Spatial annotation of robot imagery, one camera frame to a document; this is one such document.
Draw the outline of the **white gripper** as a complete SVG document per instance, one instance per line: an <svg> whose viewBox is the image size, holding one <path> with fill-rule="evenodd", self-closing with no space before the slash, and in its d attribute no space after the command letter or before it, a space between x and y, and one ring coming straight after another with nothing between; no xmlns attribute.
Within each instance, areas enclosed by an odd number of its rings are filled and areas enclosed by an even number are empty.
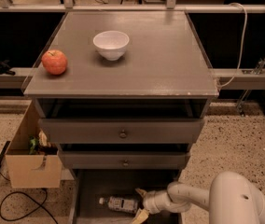
<svg viewBox="0 0 265 224"><path fill-rule="evenodd" d="M161 211L169 211L171 199L166 190L146 192L144 189L135 190L143 199L145 209L139 208L131 224L143 224L150 214L158 214Z"/></svg>

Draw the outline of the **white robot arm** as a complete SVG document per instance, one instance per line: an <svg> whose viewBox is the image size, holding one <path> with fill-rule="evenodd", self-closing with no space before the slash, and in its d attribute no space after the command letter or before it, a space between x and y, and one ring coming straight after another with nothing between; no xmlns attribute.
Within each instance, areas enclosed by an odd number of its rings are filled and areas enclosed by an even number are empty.
<svg viewBox="0 0 265 224"><path fill-rule="evenodd" d="M181 214L194 204L209 213L209 224L265 224L265 195L244 176L219 173L209 189L199 189L175 181L167 189L146 192L132 224L143 224L161 211Z"/></svg>

